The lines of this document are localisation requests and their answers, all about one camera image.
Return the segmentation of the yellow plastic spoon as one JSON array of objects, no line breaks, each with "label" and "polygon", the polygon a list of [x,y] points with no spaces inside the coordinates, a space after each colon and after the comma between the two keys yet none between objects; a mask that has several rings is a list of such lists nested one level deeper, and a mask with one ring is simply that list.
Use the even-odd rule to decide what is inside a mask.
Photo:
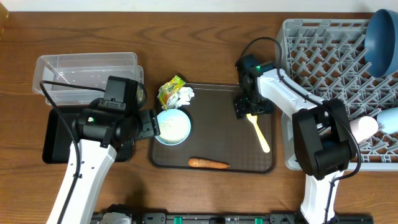
[{"label": "yellow plastic spoon", "polygon": [[259,125],[257,123],[257,116],[254,116],[252,114],[247,114],[246,117],[247,117],[248,121],[252,123],[252,125],[254,127],[254,130],[255,130],[255,132],[257,134],[257,138],[258,138],[259,143],[260,143],[260,145],[262,147],[262,150],[265,153],[269,153],[271,151],[271,149],[270,149],[270,146],[268,145],[263,133],[261,132],[261,130],[259,128]]}]

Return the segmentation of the pink cup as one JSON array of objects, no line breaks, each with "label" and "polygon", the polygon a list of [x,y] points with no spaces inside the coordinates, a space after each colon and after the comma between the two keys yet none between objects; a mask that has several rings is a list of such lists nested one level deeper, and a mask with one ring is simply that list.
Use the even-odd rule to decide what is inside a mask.
[{"label": "pink cup", "polygon": [[349,122],[351,132],[358,144],[369,139],[377,133],[379,126],[377,121],[370,116],[363,116],[361,118]]}]

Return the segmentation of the light blue cup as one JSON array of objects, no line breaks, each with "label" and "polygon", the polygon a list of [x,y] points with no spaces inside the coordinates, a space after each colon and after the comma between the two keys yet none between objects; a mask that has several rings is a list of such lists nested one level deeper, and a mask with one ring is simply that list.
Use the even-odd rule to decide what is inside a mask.
[{"label": "light blue cup", "polygon": [[387,134],[394,134],[398,130],[398,108],[383,110],[377,115],[377,122],[381,131]]}]

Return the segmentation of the dark blue plate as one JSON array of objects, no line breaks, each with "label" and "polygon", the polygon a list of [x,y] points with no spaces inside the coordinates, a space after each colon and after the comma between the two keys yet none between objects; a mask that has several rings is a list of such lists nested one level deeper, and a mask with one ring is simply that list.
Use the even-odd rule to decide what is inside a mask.
[{"label": "dark blue plate", "polygon": [[381,78],[397,71],[397,12],[376,11],[369,21],[364,46],[370,75]]}]

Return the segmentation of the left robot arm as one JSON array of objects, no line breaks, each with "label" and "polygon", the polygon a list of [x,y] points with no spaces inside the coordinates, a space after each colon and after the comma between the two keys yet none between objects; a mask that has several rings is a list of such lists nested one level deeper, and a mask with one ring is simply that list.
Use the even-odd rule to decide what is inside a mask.
[{"label": "left robot arm", "polygon": [[80,174],[68,202],[62,223],[89,223],[98,200],[103,181],[115,162],[133,157],[133,144],[101,147],[99,141],[78,141],[80,158],[76,158],[74,143],[66,127],[54,110],[49,114],[42,159],[47,164],[68,164],[62,185],[50,213],[48,223],[57,223],[67,199],[80,161]]}]

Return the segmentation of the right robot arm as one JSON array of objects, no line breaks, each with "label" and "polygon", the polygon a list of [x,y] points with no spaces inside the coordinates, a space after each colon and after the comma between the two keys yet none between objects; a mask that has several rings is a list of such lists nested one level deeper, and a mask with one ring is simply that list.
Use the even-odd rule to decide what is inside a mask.
[{"label": "right robot arm", "polygon": [[324,100],[290,79],[274,62],[252,55],[235,63],[243,94],[234,100],[239,119],[271,113],[278,107],[292,123],[295,158],[306,175],[300,213],[306,223],[333,223],[338,182],[350,160],[359,155],[359,138],[349,123],[345,104]]}]

